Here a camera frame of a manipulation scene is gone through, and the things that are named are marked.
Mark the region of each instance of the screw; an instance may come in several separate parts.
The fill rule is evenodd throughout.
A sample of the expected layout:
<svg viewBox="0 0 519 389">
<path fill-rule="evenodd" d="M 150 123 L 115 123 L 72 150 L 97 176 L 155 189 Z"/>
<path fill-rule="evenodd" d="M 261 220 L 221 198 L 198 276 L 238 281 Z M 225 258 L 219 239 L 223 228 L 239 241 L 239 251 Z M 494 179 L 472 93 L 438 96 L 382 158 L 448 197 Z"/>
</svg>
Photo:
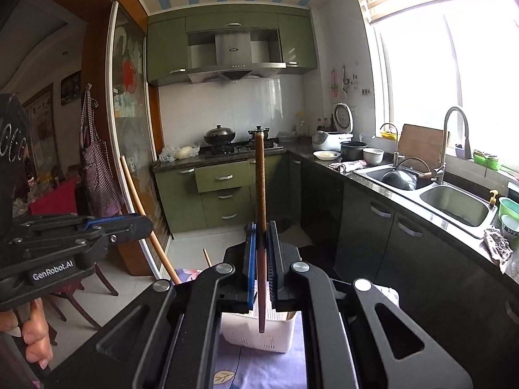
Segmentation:
<svg viewBox="0 0 519 389">
<path fill-rule="evenodd" d="M 230 265 L 230 264 L 218 264 L 214 267 L 214 269 L 216 270 L 216 272 L 218 272 L 222 275 L 226 275 L 233 271 L 234 266 Z"/>
<path fill-rule="evenodd" d="M 357 288 L 359 291 L 369 291 L 371 290 L 371 282 L 369 282 L 367 279 L 360 278 L 357 279 L 354 282 L 355 288 Z"/>
<path fill-rule="evenodd" d="M 170 287 L 170 283 L 167 279 L 159 279 L 153 283 L 153 290 L 157 292 L 167 291 Z"/>
<path fill-rule="evenodd" d="M 308 272 L 310 270 L 310 265 L 306 262 L 294 262 L 292 264 L 292 269 L 296 272 Z"/>
</svg>

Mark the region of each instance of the silver handle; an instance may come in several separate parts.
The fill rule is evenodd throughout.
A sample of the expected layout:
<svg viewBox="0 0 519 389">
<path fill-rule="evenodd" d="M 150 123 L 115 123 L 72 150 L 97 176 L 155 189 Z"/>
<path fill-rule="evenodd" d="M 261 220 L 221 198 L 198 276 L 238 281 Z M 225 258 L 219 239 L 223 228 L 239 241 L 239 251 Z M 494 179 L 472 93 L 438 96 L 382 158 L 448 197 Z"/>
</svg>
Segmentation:
<svg viewBox="0 0 519 389">
<path fill-rule="evenodd" d="M 398 223 L 398 228 L 400 228 L 406 234 L 409 234 L 411 237 L 421 237 L 422 236 L 421 232 L 410 230 L 408 227 L 406 227 L 401 222 Z"/>
<path fill-rule="evenodd" d="M 510 301 L 507 300 L 507 301 L 504 302 L 504 308 L 507 310 L 507 314 L 510 317 L 510 319 L 512 319 L 512 321 L 515 324 L 519 324 L 519 317 L 512 310 L 512 306 L 510 305 Z"/>
<path fill-rule="evenodd" d="M 369 208 L 375 212 L 378 216 L 382 216 L 382 218 L 391 218 L 391 214 L 387 212 L 382 212 L 381 210 L 378 210 L 375 206 L 370 205 Z"/>
</svg>

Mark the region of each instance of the range hood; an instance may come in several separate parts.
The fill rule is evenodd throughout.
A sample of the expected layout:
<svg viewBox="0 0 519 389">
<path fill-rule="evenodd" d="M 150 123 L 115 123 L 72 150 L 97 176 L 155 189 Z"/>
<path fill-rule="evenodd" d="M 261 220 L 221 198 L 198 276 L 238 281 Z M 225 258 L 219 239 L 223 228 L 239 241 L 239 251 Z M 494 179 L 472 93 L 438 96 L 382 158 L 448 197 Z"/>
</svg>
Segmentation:
<svg viewBox="0 0 519 389">
<path fill-rule="evenodd" d="M 240 80 L 244 77 L 272 77 L 286 68 L 285 63 L 254 63 L 250 32 L 217 33 L 216 65 L 188 70 L 193 83 Z"/>
</svg>

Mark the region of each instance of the white plastic basket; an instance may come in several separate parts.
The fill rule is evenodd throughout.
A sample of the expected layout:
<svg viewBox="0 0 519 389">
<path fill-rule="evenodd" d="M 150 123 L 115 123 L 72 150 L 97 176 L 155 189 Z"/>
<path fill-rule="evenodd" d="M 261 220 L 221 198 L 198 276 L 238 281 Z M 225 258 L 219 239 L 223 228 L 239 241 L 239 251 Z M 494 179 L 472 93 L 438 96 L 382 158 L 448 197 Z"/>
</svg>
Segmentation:
<svg viewBox="0 0 519 389">
<path fill-rule="evenodd" d="M 286 312 L 276 312 L 272 308 L 267 283 L 267 309 L 265 333 L 258 329 L 258 301 L 254 303 L 253 311 L 248 314 L 223 313 L 221 331 L 225 340 L 242 347 L 262 349 L 285 353 L 289 351 L 294 339 L 295 314 L 286 319 Z"/>
</svg>

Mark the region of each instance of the finger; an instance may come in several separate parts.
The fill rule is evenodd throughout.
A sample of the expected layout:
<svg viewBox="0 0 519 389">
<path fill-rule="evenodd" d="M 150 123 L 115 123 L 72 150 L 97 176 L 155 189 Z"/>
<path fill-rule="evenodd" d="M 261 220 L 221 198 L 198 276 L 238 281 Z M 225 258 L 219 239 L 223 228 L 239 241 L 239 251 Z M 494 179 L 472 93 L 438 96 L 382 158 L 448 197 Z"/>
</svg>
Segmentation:
<svg viewBox="0 0 519 389">
<path fill-rule="evenodd" d="M 7 332 L 16 327 L 18 327 L 18 320 L 12 310 L 8 312 L 0 312 L 0 332 Z"/>
<path fill-rule="evenodd" d="M 49 326 L 43 312 L 41 298 L 30 302 L 29 320 L 23 324 L 22 337 L 27 345 L 43 339 L 49 334 Z"/>
<path fill-rule="evenodd" d="M 40 366 L 42 364 L 45 364 L 45 368 L 47 364 L 49 364 L 49 361 L 53 358 L 53 349 L 50 345 L 49 337 L 46 336 L 43 339 L 40 339 L 40 341 L 36 341 L 32 345 L 29 345 L 25 349 L 25 358 L 28 362 L 39 362 Z"/>
</svg>

